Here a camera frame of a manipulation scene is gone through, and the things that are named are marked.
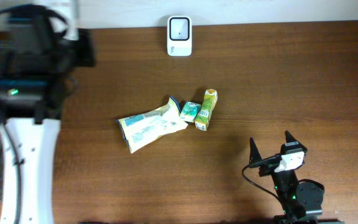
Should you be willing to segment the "small teal tissue pack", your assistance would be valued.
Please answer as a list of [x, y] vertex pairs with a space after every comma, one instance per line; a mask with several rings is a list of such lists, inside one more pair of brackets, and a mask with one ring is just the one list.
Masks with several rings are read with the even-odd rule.
[[200, 109], [200, 104], [187, 101], [181, 110], [180, 119], [188, 123], [194, 123]]

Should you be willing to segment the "white barcode scanner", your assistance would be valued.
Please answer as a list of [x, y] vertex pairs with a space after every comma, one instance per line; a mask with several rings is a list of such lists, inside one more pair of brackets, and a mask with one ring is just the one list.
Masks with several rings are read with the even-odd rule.
[[167, 19], [167, 53], [171, 57], [192, 54], [193, 23], [188, 16], [170, 16]]

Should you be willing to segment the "yellow snack bag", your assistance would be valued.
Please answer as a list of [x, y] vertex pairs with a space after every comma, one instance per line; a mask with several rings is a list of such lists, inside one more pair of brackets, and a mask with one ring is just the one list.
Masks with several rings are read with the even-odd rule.
[[164, 135], [186, 129], [188, 123], [180, 118], [180, 112], [177, 100], [170, 96], [166, 105], [146, 113], [117, 119], [116, 122], [133, 154]]

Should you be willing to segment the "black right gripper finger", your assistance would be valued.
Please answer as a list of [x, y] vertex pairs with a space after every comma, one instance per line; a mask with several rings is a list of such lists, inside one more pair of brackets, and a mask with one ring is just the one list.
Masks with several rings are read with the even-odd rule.
[[256, 143], [253, 138], [250, 138], [250, 156], [249, 156], [249, 164], [255, 164], [262, 160], [260, 152], [256, 146]]
[[302, 148], [303, 152], [308, 152], [308, 149], [301, 142], [295, 139], [295, 137], [288, 130], [285, 131], [285, 140], [286, 146], [296, 146], [297, 148]]

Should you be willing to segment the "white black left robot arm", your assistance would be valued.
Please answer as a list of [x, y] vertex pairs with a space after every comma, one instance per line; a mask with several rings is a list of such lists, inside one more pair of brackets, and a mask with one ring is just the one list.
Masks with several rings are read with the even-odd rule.
[[71, 72], [95, 65], [90, 32], [43, 4], [0, 10], [1, 223], [53, 223], [55, 147]]

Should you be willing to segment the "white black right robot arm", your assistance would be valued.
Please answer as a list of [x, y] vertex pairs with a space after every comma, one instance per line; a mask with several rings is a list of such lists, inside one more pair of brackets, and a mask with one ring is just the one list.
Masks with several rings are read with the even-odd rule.
[[[308, 152], [301, 142], [285, 131], [285, 143], [280, 152], [262, 158], [253, 138], [250, 138], [249, 164], [242, 169], [243, 178], [253, 186], [272, 195], [280, 203], [283, 215], [273, 217], [274, 223], [340, 223], [339, 220], [320, 220], [324, 185], [311, 179], [298, 179], [295, 171], [305, 163]], [[246, 169], [258, 168], [259, 176], [270, 176], [275, 192], [256, 184], [245, 175]]]

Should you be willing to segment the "green tea carton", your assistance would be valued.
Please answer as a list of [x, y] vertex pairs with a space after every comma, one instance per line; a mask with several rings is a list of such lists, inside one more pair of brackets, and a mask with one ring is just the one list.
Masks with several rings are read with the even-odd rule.
[[197, 129], [207, 131], [217, 100], [218, 93], [215, 89], [207, 89], [205, 91], [203, 103], [195, 118], [195, 126]]

